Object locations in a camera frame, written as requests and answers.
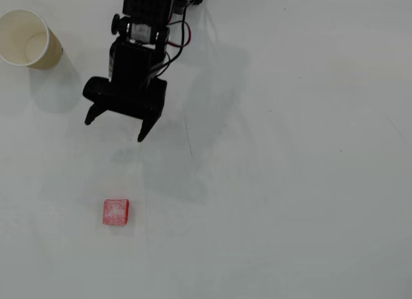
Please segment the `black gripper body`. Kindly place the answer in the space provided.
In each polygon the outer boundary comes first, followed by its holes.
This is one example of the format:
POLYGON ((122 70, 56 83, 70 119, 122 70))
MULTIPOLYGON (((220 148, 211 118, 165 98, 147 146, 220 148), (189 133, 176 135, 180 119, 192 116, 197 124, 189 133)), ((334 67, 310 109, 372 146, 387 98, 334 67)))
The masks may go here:
POLYGON ((167 82, 146 78, 153 50, 132 43, 113 43, 110 52, 111 77, 90 78, 83 96, 106 111, 134 118, 161 116, 167 82))

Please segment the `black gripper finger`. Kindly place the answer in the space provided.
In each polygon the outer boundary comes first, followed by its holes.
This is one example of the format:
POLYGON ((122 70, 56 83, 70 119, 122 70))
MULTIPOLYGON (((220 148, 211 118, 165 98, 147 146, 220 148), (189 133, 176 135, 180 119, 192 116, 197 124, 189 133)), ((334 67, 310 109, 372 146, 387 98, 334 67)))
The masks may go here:
POLYGON ((88 110, 85 118, 85 125, 89 126, 98 116, 102 115, 107 109, 101 105, 94 103, 88 110))
POLYGON ((138 134, 138 138, 137 138, 138 142, 142 142, 147 137, 147 135, 152 130, 154 125, 157 123, 159 118, 160 118, 159 115, 145 116, 141 118, 142 126, 140 129, 140 133, 138 134))

